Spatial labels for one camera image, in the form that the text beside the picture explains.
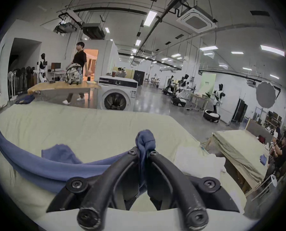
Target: doorway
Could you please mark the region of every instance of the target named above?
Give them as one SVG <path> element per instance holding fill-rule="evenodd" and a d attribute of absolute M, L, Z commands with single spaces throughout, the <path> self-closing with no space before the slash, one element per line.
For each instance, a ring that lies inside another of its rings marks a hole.
<path fill-rule="evenodd" d="M 33 81 L 34 77 L 31 69 L 37 69 L 40 47 L 40 41 L 14 38 L 8 62 L 9 97 L 13 94 L 26 92 L 28 88 L 37 84 Z"/>
<path fill-rule="evenodd" d="M 83 80 L 87 80 L 90 77 L 90 80 L 93 81 L 95 78 L 95 68 L 96 62 L 98 57 L 98 50 L 93 49 L 84 49 L 86 53 L 86 60 L 87 60 L 87 77 L 85 77 L 85 68 L 83 68 Z"/>

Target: patterned backpack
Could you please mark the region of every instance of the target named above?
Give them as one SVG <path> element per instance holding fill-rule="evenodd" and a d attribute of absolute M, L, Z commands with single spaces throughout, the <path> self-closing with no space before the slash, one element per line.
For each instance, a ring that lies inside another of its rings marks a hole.
<path fill-rule="evenodd" d="M 82 66 L 80 64 L 70 64 L 66 68 L 65 82 L 68 84 L 81 84 L 83 81 Z"/>

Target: standing fan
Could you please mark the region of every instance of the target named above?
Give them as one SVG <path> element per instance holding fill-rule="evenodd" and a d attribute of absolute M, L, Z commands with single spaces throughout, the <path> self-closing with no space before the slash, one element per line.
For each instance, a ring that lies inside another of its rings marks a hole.
<path fill-rule="evenodd" d="M 13 79 L 14 79 L 14 73 L 10 71 L 8 73 L 9 87 L 11 89 L 11 91 L 9 91 L 9 95 L 11 95 L 10 99 L 12 99 L 14 96 Z"/>

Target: seated person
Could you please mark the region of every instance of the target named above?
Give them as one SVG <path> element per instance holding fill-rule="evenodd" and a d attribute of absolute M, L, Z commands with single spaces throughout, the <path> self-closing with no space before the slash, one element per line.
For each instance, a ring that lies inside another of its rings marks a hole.
<path fill-rule="evenodd" d="M 275 170 L 280 169 L 286 161 L 286 137 L 283 137 L 281 142 L 278 144 L 276 143 L 277 139 L 273 137 L 272 142 L 274 143 L 274 148 L 270 155 L 272 158 L 268 160 L 269 164 L 265 179 L 273 174 Z"/>

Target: blue cloth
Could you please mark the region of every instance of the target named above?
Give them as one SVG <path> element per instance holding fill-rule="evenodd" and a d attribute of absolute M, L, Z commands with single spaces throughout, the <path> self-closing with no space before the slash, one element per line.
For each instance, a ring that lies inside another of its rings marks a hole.
<path fill-rule="evenodd" d="M 149 130 L 141 131 L 136 137 L 136 145 L 140 150 L 140 186 L 142 187 L 140 193 L 142 193 L 146 189 L 144 160 L 148 152 L 155 149 L 155 138 Z M 55 145 L 48 150 L 43 150 L 43 157 L 38 157 L 6 140 L 1 131 L 0 151 L 22 177 L 53 193 L 58 193 L 72 177 L 88 178 L 101 175 L 112 163 L 127 153 L 82 164 L 68 146 Z"/>
<path fill-rule="evenodd" d="M 263 154 L 262 156 L 260 156 L 260 162 L 261 164 L 265 165 L 267 162 L 267 158 L 265 157 L 265 155 Z"/>
<path fill-rule="evenodd" d="M 16 101 L 15 104 L 29 104 L 31 103 L 33 100 L 35 99 L 34 95 L 27 95 L 21 99 L 19 99 L 18 101 Z"/>

